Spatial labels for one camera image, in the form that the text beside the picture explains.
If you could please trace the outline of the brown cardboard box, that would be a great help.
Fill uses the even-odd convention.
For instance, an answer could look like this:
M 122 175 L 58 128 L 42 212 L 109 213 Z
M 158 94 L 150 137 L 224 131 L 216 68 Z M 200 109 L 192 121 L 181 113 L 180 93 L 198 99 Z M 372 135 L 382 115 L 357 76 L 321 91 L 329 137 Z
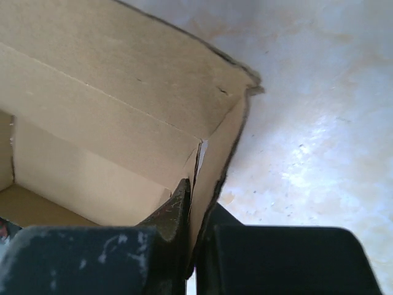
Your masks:
M 1 217 L 134 226 L 188 179 L 193 260 L 260 83 L 119 1 L 2 1 Z

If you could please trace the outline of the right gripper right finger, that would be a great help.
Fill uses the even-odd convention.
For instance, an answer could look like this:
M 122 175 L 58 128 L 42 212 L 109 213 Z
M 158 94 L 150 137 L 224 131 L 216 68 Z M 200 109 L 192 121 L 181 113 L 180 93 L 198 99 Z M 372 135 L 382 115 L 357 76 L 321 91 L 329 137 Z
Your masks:
M 215 228 L 242 225 L 222 205 L 216 205 L 212 210 L 196 260 L 197 294 L 236 294 L 237 285 L 244 280 L 244 254 L 238 245 L 223 247 L 222 242 L 232 242 L 233 239 L 216 237 Z

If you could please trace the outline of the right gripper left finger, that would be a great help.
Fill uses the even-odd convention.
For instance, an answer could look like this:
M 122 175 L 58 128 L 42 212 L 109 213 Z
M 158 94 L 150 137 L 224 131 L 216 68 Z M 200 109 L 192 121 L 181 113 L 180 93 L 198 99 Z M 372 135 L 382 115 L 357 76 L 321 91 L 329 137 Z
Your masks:
M 183 178 L 169 200 L 139 225 L 155 229 L 153 266 L 185 279 L 189 251 L 190 180 Z

